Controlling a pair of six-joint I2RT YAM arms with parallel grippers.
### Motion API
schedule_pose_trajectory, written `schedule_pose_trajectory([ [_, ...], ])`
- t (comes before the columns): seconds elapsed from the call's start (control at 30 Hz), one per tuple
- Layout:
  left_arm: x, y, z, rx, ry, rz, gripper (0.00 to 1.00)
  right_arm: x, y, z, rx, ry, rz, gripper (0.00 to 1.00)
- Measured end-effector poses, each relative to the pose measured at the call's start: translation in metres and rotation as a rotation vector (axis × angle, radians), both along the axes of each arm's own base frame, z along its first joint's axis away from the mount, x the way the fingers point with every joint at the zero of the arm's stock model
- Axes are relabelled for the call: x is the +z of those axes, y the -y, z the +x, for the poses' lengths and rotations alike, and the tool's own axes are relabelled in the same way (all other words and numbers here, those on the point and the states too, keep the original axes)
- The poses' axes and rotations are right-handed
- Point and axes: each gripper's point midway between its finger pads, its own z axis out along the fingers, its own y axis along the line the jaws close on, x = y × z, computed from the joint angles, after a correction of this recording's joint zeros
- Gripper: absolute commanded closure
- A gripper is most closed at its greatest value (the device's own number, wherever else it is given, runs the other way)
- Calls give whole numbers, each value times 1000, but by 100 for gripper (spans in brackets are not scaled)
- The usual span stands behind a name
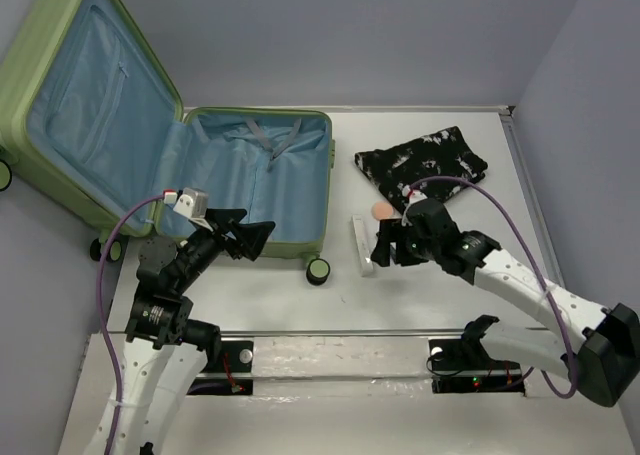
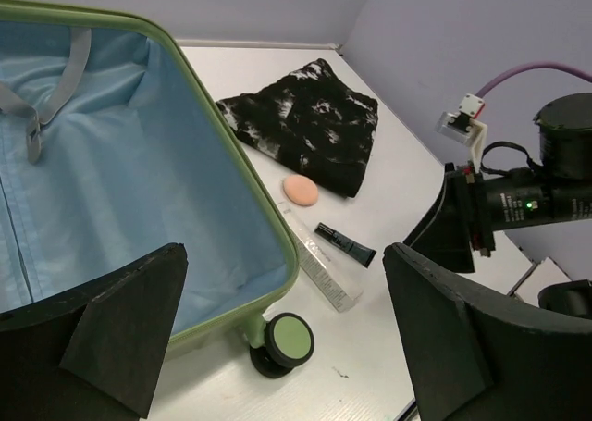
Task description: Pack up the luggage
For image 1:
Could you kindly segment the white rectangular box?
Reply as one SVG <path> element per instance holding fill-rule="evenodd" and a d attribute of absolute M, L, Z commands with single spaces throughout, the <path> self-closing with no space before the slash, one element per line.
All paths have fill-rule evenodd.
<path fill-rule="evenodd" d="M 364 220 L 360 215 L 352 215 L 351 225 L 361 276 L 371 276 L 374 274 L 374 266 L 371 260 L 371 249 Z"/>

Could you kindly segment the round peach compact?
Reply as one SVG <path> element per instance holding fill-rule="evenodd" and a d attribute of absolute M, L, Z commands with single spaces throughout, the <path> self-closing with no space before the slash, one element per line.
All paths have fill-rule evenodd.
<path fill-rule="evenodd" d="M 371 215 L 377 221 L 395 219 L 398 217 L 397 211 L 388 202 L 379 201 L 372 205 Z"/>

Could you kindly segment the black white patterned garment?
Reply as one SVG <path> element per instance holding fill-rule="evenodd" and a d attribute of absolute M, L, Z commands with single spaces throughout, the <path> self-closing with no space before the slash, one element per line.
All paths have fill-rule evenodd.
<path fill-rule="evenodd" d="M 354 163 L 399 213 L 408 205 L 403 190 L 433 176 L 484 179 L 488 163 L 474 153 L 457 126 L 422 135 L 387 149 L 354 154 Z"/>

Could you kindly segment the green hard-shell suitcase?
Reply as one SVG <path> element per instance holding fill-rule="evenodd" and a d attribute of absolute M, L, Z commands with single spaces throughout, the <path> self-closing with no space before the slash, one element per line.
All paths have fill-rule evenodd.
<path fill-rule="evenodd" d="M 321 256 L 335 158 L 319 111 L 186 110 L 121 0 L 34 0 L 1 63 L 1 184 L 20 177 L 99 233 L 184 239 L 166 189 L 273 221 L 263 255 L 299 258 L 323 284 Z"/>

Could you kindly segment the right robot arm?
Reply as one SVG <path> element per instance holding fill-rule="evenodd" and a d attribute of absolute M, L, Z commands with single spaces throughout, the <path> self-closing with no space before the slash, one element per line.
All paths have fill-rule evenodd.
<path fill-rule="evenodd" d="M 462 359 L 482 367 L 514 361 L 566 378 L 591 402 L 612 407 L 639 374 L 639 316 L 585 300 L 518 261 L 477 230 L 462 231 L 443 203 L 413 194 L 400 219 L 379 223 L 371 254 L 381 267 L 435 262 L 445 273 L 492 293 L 544 326 L 510 327 L 483 315 L 465 327 Z"/>

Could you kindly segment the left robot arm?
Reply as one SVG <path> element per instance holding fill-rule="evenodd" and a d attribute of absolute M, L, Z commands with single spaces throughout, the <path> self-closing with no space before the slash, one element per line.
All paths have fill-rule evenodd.
<path fill-rule="evenodd" d="M 221 254 L 256 260 L 276 224 L 243 209 L 208 209 L 182 243 L 156 236 L 139 252 L 116 383 L 88 454 L 158 454 L 189 388 L 221 358 L 218 326 L 191 318 L 186 290 Z"/>

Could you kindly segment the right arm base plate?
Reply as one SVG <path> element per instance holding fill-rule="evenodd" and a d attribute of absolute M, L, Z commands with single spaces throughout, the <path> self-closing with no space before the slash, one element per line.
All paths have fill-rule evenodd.
<path fill-rule="evenodd" d="M 518 363 L 468 351 L 459 338 L 430 340 L 426 370 L 435 394 L 526 393 Z"/>

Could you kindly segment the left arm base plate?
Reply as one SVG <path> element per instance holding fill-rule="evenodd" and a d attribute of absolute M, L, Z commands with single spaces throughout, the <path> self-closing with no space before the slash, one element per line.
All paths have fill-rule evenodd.
<path fill-rule="evenodd" d="M 254 341 L 223 339 L 215 362 L 208 362 L 196 376 L 190 396 L 251 396 L 253 394 Z"/>

